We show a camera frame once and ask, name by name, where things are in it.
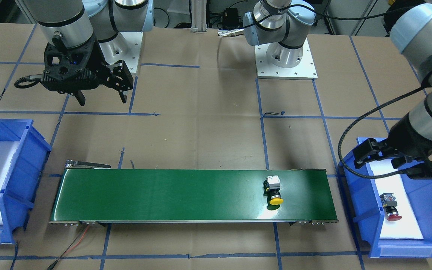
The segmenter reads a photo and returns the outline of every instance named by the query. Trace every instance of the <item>metal post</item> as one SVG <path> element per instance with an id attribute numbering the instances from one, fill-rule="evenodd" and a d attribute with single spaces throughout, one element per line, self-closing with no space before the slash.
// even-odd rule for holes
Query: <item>metal post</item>
<path id="1" fill-rule="evenodd" d="M 206 0 L 191 0 L 191 32 L 206 32 Z"/>

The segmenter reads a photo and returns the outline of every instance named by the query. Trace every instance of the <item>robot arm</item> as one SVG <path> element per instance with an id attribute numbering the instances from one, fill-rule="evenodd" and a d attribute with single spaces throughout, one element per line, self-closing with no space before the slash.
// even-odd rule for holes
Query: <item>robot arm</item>
<path id="1" fill-rule="evenodd" d="M 86 99 L 81 90 L 103 84 L 115 89 L 126 103 L 127 91 L 132 89 L 132 75 L 123 60 L 107 63 L 98 40 L 111 41 L 120 30 L 151 30 L 152 0 L 85 0 L 88 7 L 96 3 L 97 10 L 91 12 L 91 19 L 81 0 L 23 2 L 39 24 L 48 45 L 43 74 L 20 78 L 15 87 L 28 88 L 41 83 L 49 91 L 75 96 L 84 106 Z"/>
<path id="2" fill-rule="evenodd" d="M 391 40 L 415 68 L 423 87 L 432 87 L 432 5 L 414 7 L 391 30 Z M 391 128 L 382 142 L 370 138 L 353 150 L 355 167 L 393 158 L 393 167 L 406 169 L 412 179 L 432 179 L 432 92 Z"/>
<path id="3" fill-rule="evenodd" d="M 292 68 L 300 63 L 302 46 L 314 23 L 315 14 L 304 7 L 311 5 L 302 0 L 261 0 L 252 12 L 243 17 L 244 35 L 249 45 L 271 43 L 266 51 L 267 59 L 282 68 Z"/>

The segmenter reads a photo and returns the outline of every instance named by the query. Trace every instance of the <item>blue tape grid line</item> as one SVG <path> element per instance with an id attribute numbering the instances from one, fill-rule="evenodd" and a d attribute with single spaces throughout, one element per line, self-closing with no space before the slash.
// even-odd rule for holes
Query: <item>blue tape grid line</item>
<path id="1" fill-rule="evenodd" d="M 329 252 L 281 252 L 281 257 L 313 257 L 313 256 L 354 256 L 357 251 L 329 251 Z M 188 258 L 260 258 L 260 257 L 277 257 L 276 253 L 209 253 L 205 255 L 191 256 L 191 254 L 129 254 L 129 255 L 82 255 L 68 256 L 61 258 L 62 260 L 123 260 L 123 259 L 188 259 Z M 33 255 L 17 255 L 17 260 L 55 260 L 57 256 L 33 256 Z M 0 260 L 13 260 L 14 256 L 0 256 Z"/>
<path id="2" fill-rule="evenodd" d="M 329 128 L 326 122 L 326 117 L 324 116 L 324 111 L 323 111 L 323 105 L 321 103 L 321 99 L 319 97 L 319 93 L 318 93 L 318 88 L 316 86 L 316 82 L 315 80 L 312 80 L 312 86 L 314 87 L 314 94 L 316 94 L 316 99 L 318 101 L 318 106 L 319 106 L 319 111 L 321 113 L 322 116 L 322 123 L 324 125 L 324 129 L 326 131 L 326 137 L 328 139 L 328 143 L 329 143 L 329 149 L 331 151 L 331 156 L 333 157 L 333 162 L 334 162 L 334 168 L 336 169 L 336 172 L 338 172 L 338 162 L 336 161 L 336 155 L 333 149 L 333 143 L 331 142 L 331 136 L 329 135 Z M 343 192 L 341 192 L 341 177 L 338 177 L 338 186 L 340 187 L 340 193 L 341 193 L 341 198 L 343 199 L 343 203 L 345 204 L 345 208 L 346 208 L 346 219 L 348 220 L 348 225 L 351 229 L 351 235 L 353 237 L 353 241 L 356 247 L 356 251 L 357 251 L 357 255 L 358 255 L 358 259 L 360 261 L 360 265 L 361 265 L 361 269 L 365 270 L 365 263 L 363 262 L 363 257 L 361 254 L 361 249 L 360 249 L 360 245 L 358 243 L 358 238 L 356 236 L 356 230 L 353 224 L 353 219 L 351 219 L 350 217 L 350 212 L 349 212 L 349 205 L 348 205 L 348 200 L 346 199 L 345 194 L 343 194 Z"/>
<path id="3" fill-rule="evenodd" d="M 53 137 L 51 137 L 51 142 L 49 144 L 49 145 L 51 145 L 51 147 L 53 147 L 54 141 L 56 140 L 56 134 L 58 134 L 58 130 L 60 129 L 61 121 L 63 119 L 63 115 L 65 114 L 65 109 L 66 109 L 66 106 L 68 104 L 69 97 L 70 97 L 69 94 L 67 94 L 66 99 L 64 100 L 63 107 L 61 108 L 60 117 L 58 118 L 58 123 L 56 124 L 56 127 L 54 129 L 54 133 L 53 133 Z"/>
<path id="4" fill-rule="evenodd" d="M 261 121 L 262 147 L 264 149 L 264 162 L 266 163 L 266 170 L 269 170 L 268 147 L 266 144 L 266 132 L 264 131 L 263 107 L 261 105 L 261 92 L 259 91 L 259 81 L 257 78 L 255 79 L 255 82 L 256 82 L 256 91 L 258 94 L 259 115 L 261 116 L 259 121 Z"/>
<path id="5" fill-rule="evenodd" d="M 132 107 L 134 106 L 134 96 L 136 95 L 136 87 L 138 85 L 138 77 L 136 76 L 134 78 L 134 84 L 132 86 L 132 95 L 131 95 L 131 103 L 129 104 L 129 109 L 127 110 L 127 113 L 132 112 Z"/>
<path id="6" fill-rule="evenodd" d="M 283 270 L 283 261 L 281 260 L 281 249 L 279 247 L 278 224 L 273 222 L 274 240 L 276 242 L 276 257 L 279 270 Z"/>
<path id="7" fill-rule="evenodd" d="M 0 111 L 0 113 L 23 113 L 23 114 L 61 114 L 61 111 Z M 82 115 L 130 115 L 130 116 L 158 116 L 161 113 L 136 113 L 136 112 L 98 112 L 98 111 L 63 111 L 63 114 L 82 114 Z"/>
<path id="8" fill-rule="evenodd" d="M 169 64 L 158 64 L 158 63 L 142 63 L 141 66 L 199 68 L 199 66 L 192 66 L 192 65 L 169 65 Z"/>
<path id="9" fill-rule="evenodd" d="M 356 45 L 354 44 L 353 38 L 351 36 L 349 36 L 349 39 L 351 41 L 351 44 L 353 45 L 353 49 L 354 49 L 354 52 L 356 53 L 356 57 L 358 57 L 358 61 L 360 62 L 360 66 L 361 66 L 361 69 L 363 70 L 364 76 L 366 77 L 367 85 L 369 86 L 369 89 L 371 90 L 371 94 L 372 94 L 372 96 L 374 98 L 374 102 L 376 103 L 376 106 L 379 106 L 378 99 L 376 97 L 374 89 L 372 88 L 372 85 L 371 85 L 371 82 L 369 80 L 369 77 L 368 77 L 368 74 L 366 72 L 366 69 L 363 66 L 363 62 L 361 61 L 360 54 L 358 53 L 358 50 L 356 49 Z M 379 114 L 381 114 L 381 117 L 384 118 L 382 110 L 379 110 Z M 384 122 L 384 126 L 386 127 L 386 130 L 389 133 L 389 127 L 388 127 L 388 124 L 386 123 L 386 120 L 383 119 L 382 121 Z"/>
<path id="10" fill-rule="evenodd" d="M 8 61 L 0 61 L 0 64 L 3 64 L 3 65 L 15 65 L 15 64 L 19 64 L 19 65 L 44 65 L 44 63 L 39 63 L 39 62 L 8 62 Z"/>
<path id="11" fill-rule="evenodd" d="M 106 237 L 104 239 L 104 248 L 103 248 L 103 254 L 101 256 L 101 264 L 99 265 L 99 270 L 104 270 L 104 260 L 108 258 L 106 256 L 106 253 L 108 251 L 108 243 L 110 242 L 110 233 L 111 233 L 111 223 L 108 224 L 108 228 L 106 229 Z"/>

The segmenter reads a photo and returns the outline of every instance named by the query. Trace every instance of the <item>red wire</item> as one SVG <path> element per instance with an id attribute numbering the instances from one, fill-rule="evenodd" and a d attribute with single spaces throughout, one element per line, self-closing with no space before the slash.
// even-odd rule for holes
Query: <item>red wire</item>
<path id="1" fill-rule="evenodd" d="M 86 227 L 86 229 L 85 229 L 84 232 L 82 233 L 82 236 L 81 236 L 81 238 L 79 239 L 79 241 L 78 241 L 74 246 L 72 246 L 72 248 L 68 249 L 65 253 L 63 253 L 62 256 L 64 256 L 64 255 L 67 254 L 67 253 L 70 253 L 74 248 L 76 248 L 76 247 L 81 243 L 81 241 L 83 240 L 84 236 L 86 235 L 86 232 L 88 231 L 88 229 L 89 229 L 89 226 Z"/>

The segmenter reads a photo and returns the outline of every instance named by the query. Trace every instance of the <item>table surface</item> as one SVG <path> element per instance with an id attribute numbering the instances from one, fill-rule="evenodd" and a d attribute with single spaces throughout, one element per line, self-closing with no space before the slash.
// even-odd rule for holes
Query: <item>table surface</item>
<path id="1" fill-rule="evenodd" d="M 279 207 L 263 181 L 279 176 Z M 52 222 L 336 222 L 325 170 L 67 169 Z"/>
<path id="2" fill-rule="evenodd" d="M 243 36 L 155 27 L 144 34 L 127 104 L 101 86 L 84 91 L 86 106 L 79 106 L 40 84 L 14 88 L 19 77 L 43 72 L 47 41 L 34 25 L 0 24 L 0 119 L 33 119 L 53 146 L 26 230 L 15 231 L 14 269 L 46 269 L 47 258 L 59 256 L 79 234 L 75 226 L 48 224 L 65 161 L 72 159 L 122 169 L 326 169 L 340 222 L 113 224 L 89 229 L 70 253 L 75 259 L 61 261 L 65 269 L 267 270 L 281 261 L 283 270 L 432 270 L 432 259 L 368 259 L 370 247 L 359 238 L 349 197 L 340 189 L 345 180 L 336 155 L 343 130 L 377 104 L 417 88 L 415 73 L 389 38 L 307 39 L 317 80 L 259 79 L 254 47 Z M 387 137 L 424 97 L 415 94 L 359 122 L 343 155 L 356 137 Z M 10 269 L 13 257 L 14 246 L 0 247 L 0 269 Z"/>

